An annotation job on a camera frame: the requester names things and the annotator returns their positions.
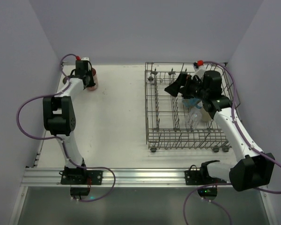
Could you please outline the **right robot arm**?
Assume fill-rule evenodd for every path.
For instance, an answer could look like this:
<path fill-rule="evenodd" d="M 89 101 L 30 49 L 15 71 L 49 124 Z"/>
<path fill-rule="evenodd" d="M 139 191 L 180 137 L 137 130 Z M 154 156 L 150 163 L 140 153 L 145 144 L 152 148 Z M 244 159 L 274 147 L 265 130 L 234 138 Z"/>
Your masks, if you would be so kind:
<path fill-rule="evenodd" d="M 217 178 L 230 182 L 240 192 L 269 184 L 274 169 L 274 156 L 265 154 L 246 132 L 235 116 L 232 101 L 222 94 L 221 74 L 214 70 L 205 71 L 202 78 L 185 72 L 164 89 L 168 94 L 191 99 L 198 98 L 227 137 L 237 163 L 229 165 L 219 160 L 204 162 L 200 171 L 202 177 Z"/>

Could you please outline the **pink patterned mug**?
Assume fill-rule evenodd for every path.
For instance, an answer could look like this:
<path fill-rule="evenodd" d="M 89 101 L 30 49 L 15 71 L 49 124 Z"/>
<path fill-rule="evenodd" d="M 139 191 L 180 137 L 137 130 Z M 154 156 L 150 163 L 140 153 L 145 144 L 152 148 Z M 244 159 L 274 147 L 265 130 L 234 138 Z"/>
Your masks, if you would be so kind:
<path fill-rule="evenodd" d="M 87 87 L 87 90 L 89 91 L 95 91 L 98 88 L 98 78 L 96 74 L 96 70 L 94 68 L 91 69 L 92 76 L 93 76 L 93 86 Z"/>

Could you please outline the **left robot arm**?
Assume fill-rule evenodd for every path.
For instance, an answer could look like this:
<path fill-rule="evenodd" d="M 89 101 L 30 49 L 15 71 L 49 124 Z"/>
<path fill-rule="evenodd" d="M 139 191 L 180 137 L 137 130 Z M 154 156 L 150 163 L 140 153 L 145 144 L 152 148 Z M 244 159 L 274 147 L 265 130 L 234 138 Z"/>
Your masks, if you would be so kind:
<path fill-rule="evenodd" d="M 75 69 L 63 79 L 64 86 L 52 97 L 43 98 L 44 127 L 57 138 L 65 158 L 62 184 L 85 182 L 87 172 L 74 136 L 76 117 L 73 99 L 87 87 L 96 83 L 88 57 L 77 59 Z"/>

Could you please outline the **blue butterfly mug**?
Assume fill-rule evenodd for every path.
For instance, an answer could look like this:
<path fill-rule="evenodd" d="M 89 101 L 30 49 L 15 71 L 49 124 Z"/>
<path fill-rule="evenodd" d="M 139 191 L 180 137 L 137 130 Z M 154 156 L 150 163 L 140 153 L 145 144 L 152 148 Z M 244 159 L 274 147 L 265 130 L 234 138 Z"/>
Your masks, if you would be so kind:
<path fill-rule="evenodd" d="M 182 98 L 182 104 L 186 108 L 196 107 L 198 109 L 202 108 L 201 100 L 198 98 Z"/>

